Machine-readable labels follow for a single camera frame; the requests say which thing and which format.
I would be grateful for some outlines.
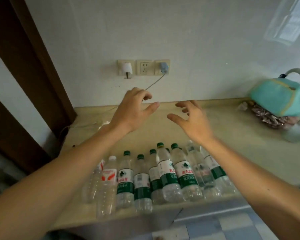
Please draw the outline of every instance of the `teal bag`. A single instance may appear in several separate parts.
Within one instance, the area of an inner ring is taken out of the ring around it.
[[[300,83],[285,78],[292,72],[300,74],[300,68],[262,81],[251,90],[250,98],[275,116],[300,116]]]

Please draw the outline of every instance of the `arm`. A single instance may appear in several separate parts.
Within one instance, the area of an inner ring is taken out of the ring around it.
[[[168,118],[211,153],[274,234],[281,240],[300,239],[300,189],[216,139],[204,111],[196,101],[182,101],[176,106],[184,108],[182,112],[188,113],[188,120],[175,114],[169,114]]]
[[[152,95],[128,91],[109,125],[0,195],[0,240],[40,239],[87,180],[102,156],[127,133],[137,129],[159,107],[141,110]]]

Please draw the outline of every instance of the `blue plug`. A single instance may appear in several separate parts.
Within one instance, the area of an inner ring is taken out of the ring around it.
[[[169,70],[169,66],[166,62],[160,62],[161,73],[166,74]]]

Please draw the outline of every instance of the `bag handle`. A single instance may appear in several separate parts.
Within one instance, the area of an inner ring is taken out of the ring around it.
[[[292,69],[288,70],[286,73],[281,74],[279,76],[279,78],[286,78],[292,72],[298,73],[300,75],[300,68],[292,68]]]

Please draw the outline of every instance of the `beige countertop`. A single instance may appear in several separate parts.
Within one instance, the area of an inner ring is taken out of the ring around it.
[[[300,185],[300,143],[285,141],[281,131],[261,124],[251,112],[237,111],[240,101],[242,99],[220,99],[200,101],[200,103],[205,107],[210,124],[218,138],[281,179]],[[61,153],[71,150],[73,145],[82,143],[91,137],[103,122],[110,121],[115,112],[115,109],[109,111],[111,108],[113,106],[77,108],[78,117],[69,130]],[[149,150],[155,148],[158,142],[163,142],[166,147],[170,147],[175,142],[185,148],[189,138],[179,126],[166,118],[168,113],[186,116],[181,109],[174,106],[174,103],[162,103],[141,128],[129,133],[114,145],[105,158],[109,155],[120,158],[124,150],[130,150],[132,157],[136,157],[137,154],[148,155]],[[208,201],[196,202],[196,204],[208,203]],[[181,209],[191,205],[193,203],[190,202],[166,204],[154,207],[154,211]],[[135,215],[137,214],[133,210],[122,210],[103,221]],[[80,192],[78,192],[52,228],[60,229],[98,221],[100,220],[96,219],[96,206],[80,203]]]

